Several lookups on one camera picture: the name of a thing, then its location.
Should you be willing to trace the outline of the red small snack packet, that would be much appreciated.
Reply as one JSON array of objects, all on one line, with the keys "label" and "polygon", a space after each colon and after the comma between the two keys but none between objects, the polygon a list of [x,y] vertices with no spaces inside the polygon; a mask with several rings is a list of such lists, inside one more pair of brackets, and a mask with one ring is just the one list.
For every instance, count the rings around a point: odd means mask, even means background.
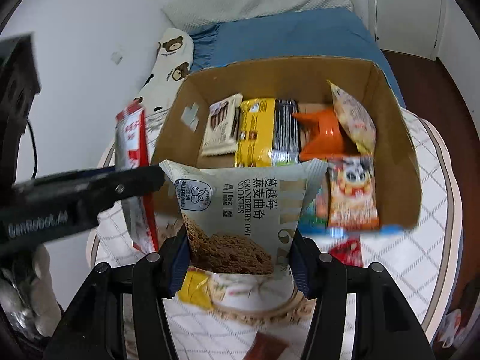
[{"label": "red small snack packet", "polygon": [[336,244],[329,249],[328,253],[344,265],[352,267],[364,266],[359,237],[351,237],[342,243]]}]

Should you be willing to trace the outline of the yellow snack bag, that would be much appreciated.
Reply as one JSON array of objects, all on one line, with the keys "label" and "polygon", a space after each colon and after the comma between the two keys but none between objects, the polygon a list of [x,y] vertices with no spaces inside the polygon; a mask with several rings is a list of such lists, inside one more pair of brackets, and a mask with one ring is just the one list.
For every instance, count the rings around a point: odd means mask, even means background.
[{"label": "yellow snack bag", "polygon": [[178,299],[206,311],[212,310],[212,299],[208,290],[209,279],[207,273],[191,267],[186,272],[181,289],[177,292]]}]

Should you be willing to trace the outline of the red white spicy strip packet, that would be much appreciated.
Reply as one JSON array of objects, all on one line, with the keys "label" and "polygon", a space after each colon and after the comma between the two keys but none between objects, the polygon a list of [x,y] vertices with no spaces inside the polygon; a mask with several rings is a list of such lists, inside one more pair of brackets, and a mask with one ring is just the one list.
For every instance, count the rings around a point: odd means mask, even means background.
[{"label": "red white spicy strip packet", "polygon": [[146,188],[149,165],[145,108],[135,99],[116,116],[115,169],[128,173],[126,187],[133,191],[124,193],[121,205],[133,247],[143,254],[159,249],[153,197]]}]

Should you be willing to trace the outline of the orange panda snack packet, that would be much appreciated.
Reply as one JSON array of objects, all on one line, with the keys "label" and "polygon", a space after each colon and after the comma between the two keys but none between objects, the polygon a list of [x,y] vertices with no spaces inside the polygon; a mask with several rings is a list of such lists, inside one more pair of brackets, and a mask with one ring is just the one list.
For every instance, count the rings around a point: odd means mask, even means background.
[{"label": "orange panda snack packet", "polygon": [[379,228],[374,160],[370,156],[335,158],[329,162],[330,228],[372,231]]}]

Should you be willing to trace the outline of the brown sauce packet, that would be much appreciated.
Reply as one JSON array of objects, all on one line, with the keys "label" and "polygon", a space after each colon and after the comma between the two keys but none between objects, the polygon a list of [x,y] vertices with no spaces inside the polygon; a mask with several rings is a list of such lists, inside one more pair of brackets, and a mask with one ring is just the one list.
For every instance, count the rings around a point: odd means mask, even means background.
[{"label": "brown sauce packet", "polygon": [[290,344],[283,339],[258,331],[243,359],[278,360],[289,346]]}]

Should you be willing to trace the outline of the cranberry oat cookie packet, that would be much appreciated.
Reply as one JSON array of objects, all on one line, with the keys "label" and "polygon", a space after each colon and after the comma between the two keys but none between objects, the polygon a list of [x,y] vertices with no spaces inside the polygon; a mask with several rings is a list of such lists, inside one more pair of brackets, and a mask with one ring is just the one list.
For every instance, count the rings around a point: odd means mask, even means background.
[{"label": "cranberry oat cookie packet", "polygon": [[194,267],[214,273],[272,275],[287,269],[301,213],[328,164],[198,169],[164,160],[190,242]]}]

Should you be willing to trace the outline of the white chocolate wafer pack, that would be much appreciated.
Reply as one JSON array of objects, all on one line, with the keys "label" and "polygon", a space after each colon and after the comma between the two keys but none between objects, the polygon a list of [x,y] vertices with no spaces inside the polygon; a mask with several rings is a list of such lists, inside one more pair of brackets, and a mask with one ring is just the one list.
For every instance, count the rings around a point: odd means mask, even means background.
[{"label": "white chocolate wafer pack", "polygon": [[242,94],[234,94],[210,105],[202,156],[230,155],[237,150],[242,100]]}]

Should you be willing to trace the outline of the orange snack bag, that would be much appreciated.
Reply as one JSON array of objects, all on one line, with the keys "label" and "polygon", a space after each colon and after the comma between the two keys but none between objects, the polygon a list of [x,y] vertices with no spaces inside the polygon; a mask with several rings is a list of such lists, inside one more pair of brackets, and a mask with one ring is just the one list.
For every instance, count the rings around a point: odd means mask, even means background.
[{"label": "orange snack bag", "polygon": [[330,159],[359,152],[352,140],[341,127],[335,111],[327,107],[315,112],[297,112],[293,114],[298,121],[305,138],[301,140],[299,159],[302,162],[318,158]]}]

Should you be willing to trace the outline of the clear yellow pastry bag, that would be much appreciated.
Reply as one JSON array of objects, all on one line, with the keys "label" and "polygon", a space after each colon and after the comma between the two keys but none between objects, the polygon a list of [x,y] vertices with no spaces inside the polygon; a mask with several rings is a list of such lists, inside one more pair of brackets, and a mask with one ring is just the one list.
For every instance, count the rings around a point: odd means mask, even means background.
[{"label": "clear yellow pastry bag", "polygon": [[374,156],[377,129],[368,111],[351,94],[328,80],[335,115],[362,155]]}]

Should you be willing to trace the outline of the yellow black biscuit pack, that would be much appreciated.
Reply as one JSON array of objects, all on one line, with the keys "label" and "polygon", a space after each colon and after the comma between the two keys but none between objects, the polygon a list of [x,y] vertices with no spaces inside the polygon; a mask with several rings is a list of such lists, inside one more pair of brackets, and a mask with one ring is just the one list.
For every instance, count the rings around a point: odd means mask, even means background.
[{"label": "yellow black biscuit pack", "polygon": [[299,111],[292,99],[255,98],[240,106],[235,167],[286,166],[299,162]]}]

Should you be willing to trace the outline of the colourful candy bag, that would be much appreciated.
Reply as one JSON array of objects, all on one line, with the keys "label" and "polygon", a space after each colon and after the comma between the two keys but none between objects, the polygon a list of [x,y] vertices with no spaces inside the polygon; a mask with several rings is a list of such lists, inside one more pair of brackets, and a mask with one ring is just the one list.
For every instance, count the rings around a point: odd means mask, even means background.
[{"label": "colourful candy bag", "polygon": [[329,220],[329,186],[324,180],[315,198],[301,214],[298,229],[306,234],[320,233],[326,230]]}]

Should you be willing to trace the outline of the bear print long pillow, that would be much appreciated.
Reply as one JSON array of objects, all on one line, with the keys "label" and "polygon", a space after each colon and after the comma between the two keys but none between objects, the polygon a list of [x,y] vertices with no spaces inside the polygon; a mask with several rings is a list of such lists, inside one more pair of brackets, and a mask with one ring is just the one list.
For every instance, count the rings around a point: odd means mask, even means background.
[{"label": "bear print long pillow", "polygon": [[171,107],[182,81],[190,73],[193,53],[194,43],[188,33],[177,28],[163,33],[154,67],[136,96],[147,116]]}]

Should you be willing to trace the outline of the cardboard milk box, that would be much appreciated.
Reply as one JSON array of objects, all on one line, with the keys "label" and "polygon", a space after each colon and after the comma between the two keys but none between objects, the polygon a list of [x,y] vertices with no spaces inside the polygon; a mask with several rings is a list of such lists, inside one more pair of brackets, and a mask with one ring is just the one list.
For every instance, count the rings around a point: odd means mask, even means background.
[{"label": "cardboard milk box", "polygon": [[349,230],[416,227],[416,151],[382,69],[368,60],[269,58],[191,73],[152,161],[261,169],[333,158]]}]

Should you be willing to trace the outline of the blue bed sheet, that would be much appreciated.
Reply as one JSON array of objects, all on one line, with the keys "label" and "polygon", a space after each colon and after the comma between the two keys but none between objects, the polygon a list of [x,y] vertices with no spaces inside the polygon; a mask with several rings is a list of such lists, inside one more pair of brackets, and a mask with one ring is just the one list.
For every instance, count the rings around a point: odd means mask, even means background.
[{"label": "blue bed sheet", "polygon": [[197,28],[191,72],[251,59],[336,56],[370,60],[379,66],[399,104],[400,86],[385,55],[362,20],[344,7],[286,12]]}]

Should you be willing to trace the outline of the white door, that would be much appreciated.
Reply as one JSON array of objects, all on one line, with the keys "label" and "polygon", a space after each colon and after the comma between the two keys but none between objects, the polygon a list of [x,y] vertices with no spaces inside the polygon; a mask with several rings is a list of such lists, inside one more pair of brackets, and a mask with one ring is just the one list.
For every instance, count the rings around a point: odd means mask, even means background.
[{"label": "white door", "polygon": [[444,0],[375,0],[380,49],[434,60],[442,37]]}]

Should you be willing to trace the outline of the wall socket left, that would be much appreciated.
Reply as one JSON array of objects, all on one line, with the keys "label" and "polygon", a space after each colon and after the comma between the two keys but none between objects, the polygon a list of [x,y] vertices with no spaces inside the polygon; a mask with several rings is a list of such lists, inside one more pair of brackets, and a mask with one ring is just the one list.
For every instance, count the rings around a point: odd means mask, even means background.
[{"label": "wall socket left", "polygon": [[123,51],[121,49],[116,50],[111,55],[111,60],[115,65],[119,65],[124,58]]}]

